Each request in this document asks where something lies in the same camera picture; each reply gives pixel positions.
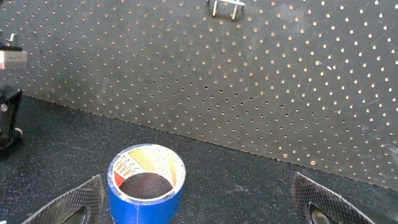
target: pegboard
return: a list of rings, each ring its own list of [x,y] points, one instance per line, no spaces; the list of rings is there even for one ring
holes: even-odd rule
[[[398,3],[243,2],[5,1],[30,65],[2,83],[398,189]]]

